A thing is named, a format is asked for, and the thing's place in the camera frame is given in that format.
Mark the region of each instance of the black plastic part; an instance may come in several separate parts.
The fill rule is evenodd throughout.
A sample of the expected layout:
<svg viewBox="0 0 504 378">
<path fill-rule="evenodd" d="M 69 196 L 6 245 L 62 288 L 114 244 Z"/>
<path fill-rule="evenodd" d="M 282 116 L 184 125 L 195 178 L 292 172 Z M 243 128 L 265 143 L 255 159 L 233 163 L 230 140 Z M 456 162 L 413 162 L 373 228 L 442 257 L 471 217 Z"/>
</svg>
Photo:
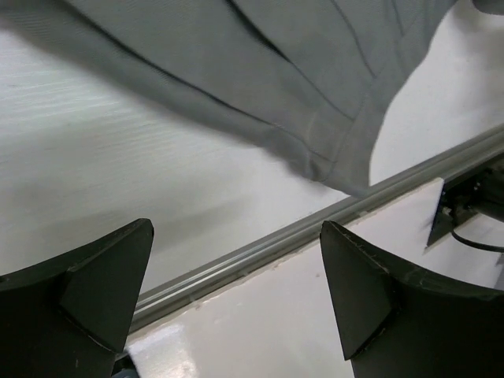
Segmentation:
<svg viewBox="0 0 504 378">
<path fill-rule="evenodd" d="M 128 353 L 123 353 L 118 356 L 113 366 L 111 378 L 140 378 L 140 375 L 136 371 L 135 364 Z"/>
<path fill-rule="evenodd" d="M 499 254 L 504 254 L 504 246 L 492 246 L 490 244 L 478 243 L 473 240 L 469 240 L 460 236 L 455 230 L 451 232 L 451 235 L 458 242 L 470 246 L 471 248 L 476 248 L 477 250 L 487 250 L 488 252 L 497 252 Z"/>
<path fill-rule="evenodd" d="M 480 12 L 504 15 L 504 0 L 472 0 L 472 2 Z"/>
<path fill-rule="evenodd" d="M 482 189 L 497 186 L 496 176 L 491 180 L 488 180 L 488 177 L 493 176 L 496 172 L 502 172 L 503 168 L 504 156 L 499 155 L 459 176 L 457 179 L 445 183 L 432 222 L 431 234 L 427 241 L 428 246 L 431 246 L 445 235 L 449 235 L 454 229 L 454 224 L 460 226 L 479 212 L 485 213 L 485 206 L 493 206 L 486 199 L 481 199 L 478 203 L 476 200 L 487 192 L 487 190 Z"/>
<path fill-rule="evenodd" d="M 0 280 L 0 377 L 110 378 L 154 230 L 140 219 Z"/>
<path fill-rule="evenodd" d="M 469 207 L 504 222 L 504 169 L 491 170 L 482 177 Z"/>
<path fill-rule="evenodd" d="M 336 223 L 324 223 L 321 245 L 343 351 L 356 378 L 503 375 L 504 292 L 423 269 Z M 377 328 L 384 296 L 363 290 L 363 279 L 394 304 Z"/>
</svg>

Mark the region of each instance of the gray shirt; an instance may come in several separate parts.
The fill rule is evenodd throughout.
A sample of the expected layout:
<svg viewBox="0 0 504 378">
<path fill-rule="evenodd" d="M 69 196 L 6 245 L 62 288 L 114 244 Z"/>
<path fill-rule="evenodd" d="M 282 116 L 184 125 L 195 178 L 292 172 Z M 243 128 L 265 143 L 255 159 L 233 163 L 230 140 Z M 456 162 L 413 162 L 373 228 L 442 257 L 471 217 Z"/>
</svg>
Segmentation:
<svg viewBox="0 0 504 378">
<path fill-rule="evenodd" d="M 455 1 L 0 0 L 0 13 L 52 51 L 363 195 L 385 112 Z"/>
</svg>

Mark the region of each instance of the white wall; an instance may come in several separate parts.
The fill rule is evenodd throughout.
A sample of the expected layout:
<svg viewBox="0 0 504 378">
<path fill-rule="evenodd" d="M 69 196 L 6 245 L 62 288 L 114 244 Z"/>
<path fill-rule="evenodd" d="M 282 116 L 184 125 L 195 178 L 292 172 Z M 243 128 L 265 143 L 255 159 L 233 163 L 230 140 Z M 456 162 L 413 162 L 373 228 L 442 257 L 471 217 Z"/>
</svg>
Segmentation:
<svg viewBox="0 0 504 378">
<path fill-rule="evenodd" d="M 388 112 L 373 183 L 504 121 L 503 32 L 503 18 L 469 0 L 450 13 Z M 345 197 L 37 50 L 6 24 L 0 46 L 0 274 L 149 217 L 146 290 Z"/>
</svg>

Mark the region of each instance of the white panel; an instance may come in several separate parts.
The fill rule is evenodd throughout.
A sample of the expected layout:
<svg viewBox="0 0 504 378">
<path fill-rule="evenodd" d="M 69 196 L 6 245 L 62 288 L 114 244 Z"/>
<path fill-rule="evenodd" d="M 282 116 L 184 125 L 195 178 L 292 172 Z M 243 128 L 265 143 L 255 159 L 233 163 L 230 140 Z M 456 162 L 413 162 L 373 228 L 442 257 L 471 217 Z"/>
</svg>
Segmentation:
<svg viewBox="0 0 504 378">
<path fill-rule="evenodd" d="M 443 187 L 435 180 L 350 228 L 373 243 L 422 255 Z M 351 378 L 344 362 L 320 244 L 136 332 L 142 378 Z"/>
<path fill-rule="evenodd" d="M 377 182 L 504 119 L 504 18 L 463 0 L 387 115 Z M 146 104 L 0 25 L 0 274 L 137 217 L 156 228 L 143 289 L 337 202 L 259 149 Z"/>
</svg>

